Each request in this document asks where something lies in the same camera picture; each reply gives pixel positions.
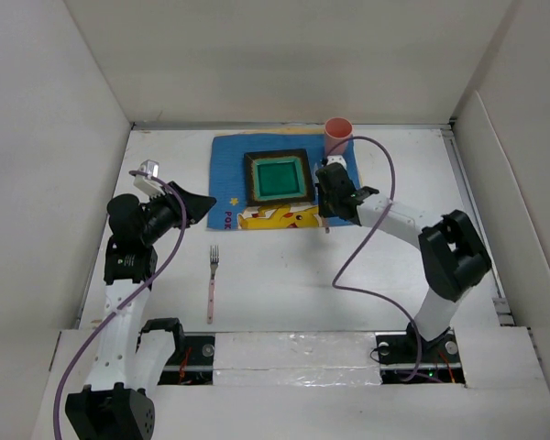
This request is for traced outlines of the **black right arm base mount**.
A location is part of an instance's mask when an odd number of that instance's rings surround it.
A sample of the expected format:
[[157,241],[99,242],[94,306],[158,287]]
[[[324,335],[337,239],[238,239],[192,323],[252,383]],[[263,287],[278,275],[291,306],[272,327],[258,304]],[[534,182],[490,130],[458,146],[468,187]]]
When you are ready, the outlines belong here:
[[421,349],[405,331],[376,332],[374,336],[376,346],[369,357],[379,365],[383,385],[466,383],[453,330],[429,345],[422,340]]

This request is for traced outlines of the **pink plastic cup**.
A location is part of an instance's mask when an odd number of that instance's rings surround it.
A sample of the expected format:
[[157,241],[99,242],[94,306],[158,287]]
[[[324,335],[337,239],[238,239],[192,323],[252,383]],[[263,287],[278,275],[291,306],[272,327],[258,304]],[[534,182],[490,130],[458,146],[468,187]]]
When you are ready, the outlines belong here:
[[324,154],[343,155],[352,137],[353,126],[343,117],[333,117],[324,124]]

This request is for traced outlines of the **green square plate dark rim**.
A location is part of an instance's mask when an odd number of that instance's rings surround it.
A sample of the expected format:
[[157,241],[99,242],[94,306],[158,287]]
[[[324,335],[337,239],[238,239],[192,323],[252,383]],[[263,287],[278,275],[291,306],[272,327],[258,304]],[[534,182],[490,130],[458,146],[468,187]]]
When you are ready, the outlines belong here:
[[248,152],[243,168],[247,206],[311,203],[315,200],[304,148]]

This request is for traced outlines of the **pink handled fork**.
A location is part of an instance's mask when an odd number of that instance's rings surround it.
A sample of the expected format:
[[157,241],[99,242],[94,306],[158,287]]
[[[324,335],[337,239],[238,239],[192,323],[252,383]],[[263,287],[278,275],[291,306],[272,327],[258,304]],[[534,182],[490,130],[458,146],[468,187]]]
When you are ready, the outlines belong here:
[[214,321],[215,278],[216,278],[217,269],[219,267],[219,246],[218,245],[210,246],[209,263],[210,263],[210,279],[208,284],[206,323],[211,325]]

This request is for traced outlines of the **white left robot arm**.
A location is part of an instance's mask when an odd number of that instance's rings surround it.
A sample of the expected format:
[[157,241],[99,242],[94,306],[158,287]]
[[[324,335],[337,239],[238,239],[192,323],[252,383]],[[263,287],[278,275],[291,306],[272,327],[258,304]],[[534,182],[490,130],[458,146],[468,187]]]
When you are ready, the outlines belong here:
[[216,199],[185,191],[175,182],[144,181],[142,203],[134,194],[106,206],[112,231],[104,261],[104,319],[89,336],[98,343],[90,372],[76,393],[56,391],[53,410],[63,410],[80,439],[150,439],[152,400],[167,363],[185,355],[177,318],[143,321],[153,282],[163,271],[155,243],[169,230],[202,220]]

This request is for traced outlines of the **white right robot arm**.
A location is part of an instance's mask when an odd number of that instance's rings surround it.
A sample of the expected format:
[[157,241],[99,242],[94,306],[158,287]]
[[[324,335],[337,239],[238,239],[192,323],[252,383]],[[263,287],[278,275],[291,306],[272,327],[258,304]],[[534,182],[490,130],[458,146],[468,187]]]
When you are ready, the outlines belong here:
[[380,230],[416,248],[428,285],[413,318],[417,330],[405,338],[408,355],[425,361],[468,292],[491,271],[490,255],[468,215],[460,210],[430,214],[393,201],[378,190],[357,188],[347,170],[332,163],[315,172],[322,216]]

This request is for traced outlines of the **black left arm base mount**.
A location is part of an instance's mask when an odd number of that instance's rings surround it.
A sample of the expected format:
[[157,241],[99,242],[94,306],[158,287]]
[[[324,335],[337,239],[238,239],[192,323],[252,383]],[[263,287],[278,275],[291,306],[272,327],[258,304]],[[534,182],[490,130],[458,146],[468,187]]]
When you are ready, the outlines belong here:
[[194,334],[185,337],[184,348],[167,361],[159,385],[212,385],[215,360],[215,336]]

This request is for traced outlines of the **blue Pikachu placemat cloth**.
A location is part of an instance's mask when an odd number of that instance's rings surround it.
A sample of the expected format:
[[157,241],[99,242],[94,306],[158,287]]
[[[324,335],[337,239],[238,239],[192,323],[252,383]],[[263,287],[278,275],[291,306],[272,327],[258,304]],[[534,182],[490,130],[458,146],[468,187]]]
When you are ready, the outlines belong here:
[[[248,152],[305,149],[314,184],[311,203],[271,203],[247,206],[244,155]],[[324,134],[238,134],[215,137],[210,160],[209,195],[216,199],[208,227],[216,230],[260,230],[318,227],[315,171],[325,158]]]

